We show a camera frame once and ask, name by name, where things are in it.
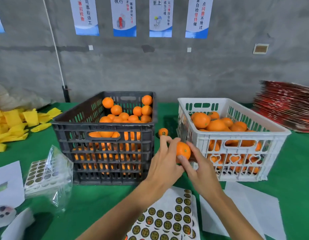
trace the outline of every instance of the forearm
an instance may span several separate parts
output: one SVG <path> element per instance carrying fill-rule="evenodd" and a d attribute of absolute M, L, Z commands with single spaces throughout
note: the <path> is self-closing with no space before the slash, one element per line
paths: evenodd
<path fill-rule="evenodd" d="M 225 193 L 222 192 L 207 202 L 221 220 L 232 240 L 262 240 L 260 234 Z"/>
<path fill-rule="evenodd" d="M 141 183 L 131 194 L 90 226 L 77 240 L 122 240 L 150 202 Z"/>

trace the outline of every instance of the human hand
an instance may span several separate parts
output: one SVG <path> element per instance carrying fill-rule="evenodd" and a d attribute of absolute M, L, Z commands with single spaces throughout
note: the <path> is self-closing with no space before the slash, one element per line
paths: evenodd
<path fill-rule="evenodd" d="M 213 164 L 210 160 L 205 158 L 200 150 L 192 143 L 187 141 L 187 145 L 193 152 L 199 168 L 194 170 L 189 161 L 183 156 L 178 156 L 178 159 L 186 170 L 195 190 L 201 194 L 207 202 L 210 202 L 223 194 Z"/>
<path fill-rule="evenodd" d="M 160 148 L 151 160 L 147 178 L 141 183 L 149 191 L 146 200 L 148 206 L 159 200 L 184 172 L 183 167 L 176 164 L 176 146 L 179 141 L 180 138 L 160 136 Z"/>

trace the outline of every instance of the clear plastic bag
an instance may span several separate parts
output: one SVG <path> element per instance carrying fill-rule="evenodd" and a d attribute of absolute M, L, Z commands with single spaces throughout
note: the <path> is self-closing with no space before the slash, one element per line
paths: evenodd
<path fill-rule="evenodd" d="M 32 162 L 24 184 L 26 198 L 46 196 L 64 212 L 71 196 L 73 162 L 52 145 L 47 159 Z"/>

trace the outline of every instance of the white pipe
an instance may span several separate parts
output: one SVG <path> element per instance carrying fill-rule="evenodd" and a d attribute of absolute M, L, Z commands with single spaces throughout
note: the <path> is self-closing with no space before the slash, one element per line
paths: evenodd
<path fill-rule="evenodd" d="M 54 44 L 55 50 L 56 50 L 56 58 L 57 58 L 57 60 L 58 60 L 58 65 L 59 65 L 59 69 L 60 69 L 62 84 L 63 84 L 63 87 L 65 88 L 65 83 L 64 83 L 64 79 L 63 79 L 62 70 L 61 70 L 61 64 L 60 64 L 59 54 L 58 54 L 58 50 L 56 49 L 56 41 L 55 41 L 55 39 L 54 39 L 54 34 L 53 34 L 52 26 L 51 26 L 51 23 L 50 23 L 50 18 L 49 18 L 48 9 L 47 9 L 45 0 L 43 0 L 43 4 L 44 4 L 44 8 L 45 8 L 45 10 L 46 10 L 46 14 L 47 14 L 47 18 L 48 18 L 48 22 L 49 22 L 49 26 L 50 26 L 50 31 L 51 31 L 51 35 L 52 35 L 52 40 L 53 40 L 53 44 Z"/>

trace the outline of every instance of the plastic crate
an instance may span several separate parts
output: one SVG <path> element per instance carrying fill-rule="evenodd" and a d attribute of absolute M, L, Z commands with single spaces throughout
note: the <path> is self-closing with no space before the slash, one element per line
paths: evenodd
<path fill-rule="evenodd" d="M 99 123 L 111 113 L 102 100 L 111 97 L 132 115 L 145 95 L 153 98 L 150 123 Z M 73 161 L 73 182 L 81 185 L 132 185 L 147 177 L 154 154 L 157 122 L 154 92 L 104 91 L 55 117 L 53 129 L 61 151 Z M 90 137 L 90 132 L 114 131 L 118 138 Z"/>
<path fill-rule="evenodd" d="M 182 141 L 192 142 L 205 157 L 212 155 L 217 158 L 213 165 L 220 181 L 267 180 L 285 139 L 291 134 L 288 129 L 228 98 L 179 98 L 178 101 L 178 136 Z M 191 115 L 194 112 L 207 114 L 211 111 L 218 112 L 221 118 L 229 117 L 233 122 L 243 121 L 248 129 L 256 132 L 204 132 L 196 129 Z M 228 140 L 238 140 L 238 146 L 225 145 Z M 244 140 L 253 140 L 255 144 L 242 146 Z M 242 156 L 243 163 L 231 160 L 227 163 L 225 158 L 232 156 Z M 255 157 L 257 161 L 252 163 L 248 160 L 250 157 Z M 195 162 L 192 166 L 194 169 L 198 168 Z"/>

